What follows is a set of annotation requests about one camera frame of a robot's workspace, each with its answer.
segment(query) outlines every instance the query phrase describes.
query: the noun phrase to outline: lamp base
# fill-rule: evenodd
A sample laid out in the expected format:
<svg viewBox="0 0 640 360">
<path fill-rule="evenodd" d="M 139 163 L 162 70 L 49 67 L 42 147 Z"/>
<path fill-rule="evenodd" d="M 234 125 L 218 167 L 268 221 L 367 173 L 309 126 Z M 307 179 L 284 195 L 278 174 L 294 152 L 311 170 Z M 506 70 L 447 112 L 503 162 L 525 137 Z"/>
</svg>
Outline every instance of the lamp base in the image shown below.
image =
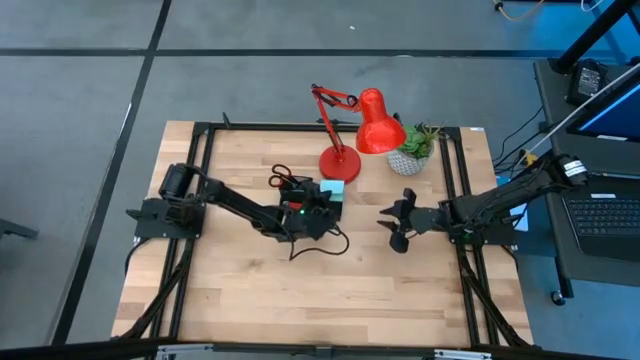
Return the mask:
<svg viewBox="0 0 640 360">
<path fill-rule="evenodd" d="M 343 159 L 336 149 L 331 146 L 320 155 L 320 173 L 326 179 L 343 180 L 345 184 L 350 183 L 360 173 L 360 156 L 355 149 L 343 146 Z"/>
</svg>

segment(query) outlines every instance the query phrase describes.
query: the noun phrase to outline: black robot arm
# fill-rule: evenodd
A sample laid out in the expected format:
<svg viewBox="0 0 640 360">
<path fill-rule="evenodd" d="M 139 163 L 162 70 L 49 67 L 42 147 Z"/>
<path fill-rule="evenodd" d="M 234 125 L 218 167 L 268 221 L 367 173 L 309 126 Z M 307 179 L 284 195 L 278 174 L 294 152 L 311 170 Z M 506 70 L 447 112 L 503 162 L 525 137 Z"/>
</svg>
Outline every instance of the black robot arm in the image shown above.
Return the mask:
<svg viewBox="0 0 640 360">
<path fill-rule="evenodd" d="M 576 157 L 540 157 L 511 182 L 478 195 L 458 196 L 441 201 L 438 209 L 415 206 L 416 195 L 405 189 L 404 199 L 380 211 L 391 215 L 398 223 L 378 221 L 391 230 L 391 247 L 407 252 L 407 232 L 422 234 L 429 230 L 447 232 L 452 238 L 483 232 L 493 225 L 510 224 L 518 218 L 511 216 L 509 209 L 527 203 L 550 192 L 572 190 L 587 184 L 587 169 Z"/>
<path fill-rule="evenodd" d="M 187 195 L 194 175 L 200 176 L 202 191 L 199 195 Z M 302 205 L 294 210 L 285 206 L 263 206 L 227 187 L 224 182 L 206 176 L 195 166 L 170 165 L 160 186 L 159 194 L 176 208 L 168 212 L 170 220 L 189 227 L 189 216 L 194 208 L 206 202 L 230 211 L 251 223 L 262 235 L 279 242 L 292 242 L 311 237 L 318 240 L 328 230 L 335 228 L 338 217 L 329 208 L 330 191 L 321 192 L 310 178 L 300 182 L 295 189 L 280 191 L 282 199 L 295 198 Z"/>
</svg>

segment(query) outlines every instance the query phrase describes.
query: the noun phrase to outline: lamp shade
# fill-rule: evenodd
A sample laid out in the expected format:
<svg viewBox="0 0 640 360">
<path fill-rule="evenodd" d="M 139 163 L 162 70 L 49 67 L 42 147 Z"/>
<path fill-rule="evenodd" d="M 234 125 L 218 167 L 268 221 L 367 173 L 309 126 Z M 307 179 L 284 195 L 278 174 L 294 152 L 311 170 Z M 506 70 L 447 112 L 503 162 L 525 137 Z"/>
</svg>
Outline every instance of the lamp shade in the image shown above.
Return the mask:
<svg viewBox="0 0 640 360">
<path fill-rule="evenodd" d="M 402 125 L 387 114 L 384 98 L 378 89 L 360 94 L 362 125 L 356 135 L 356 148 L 365 154 L 380 154 L 402 145 L 407 138 Z"/>
</svg>

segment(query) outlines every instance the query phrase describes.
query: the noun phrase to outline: scissors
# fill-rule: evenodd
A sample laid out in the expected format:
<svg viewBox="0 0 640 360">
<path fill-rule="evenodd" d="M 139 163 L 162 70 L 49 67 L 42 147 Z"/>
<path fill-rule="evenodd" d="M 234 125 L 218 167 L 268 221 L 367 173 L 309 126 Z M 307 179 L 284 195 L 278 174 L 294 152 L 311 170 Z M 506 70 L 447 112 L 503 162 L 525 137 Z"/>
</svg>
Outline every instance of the scissors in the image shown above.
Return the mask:
<svg viewBox="0 0 640 360">
<path fill-rule="evenodd" d="M 269 177 L 269 186 L 271 187 L 283 187 L 288 184 L 292 188 L 296 188 L 300 185 L 295 176 L 291 174 L 291 169 L 282 164 L 275 164 L 271 167 L 271 172 L 275 175 Z"/>
</svg>

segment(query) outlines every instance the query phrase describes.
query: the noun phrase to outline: laptop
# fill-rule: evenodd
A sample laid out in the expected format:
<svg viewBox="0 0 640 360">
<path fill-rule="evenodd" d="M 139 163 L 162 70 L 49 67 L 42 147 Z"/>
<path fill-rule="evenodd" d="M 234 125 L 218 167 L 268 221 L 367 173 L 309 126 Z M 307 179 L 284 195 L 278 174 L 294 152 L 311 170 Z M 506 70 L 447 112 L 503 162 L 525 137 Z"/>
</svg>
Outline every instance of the laptop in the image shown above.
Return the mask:
<svg viewBox="0 0 640 360">
<path fill-rule="evenodd" d="M 640 71 L 566 129 L 589 185 L 562 196 L 585 254 L 640 262 Z"/>
</svg>

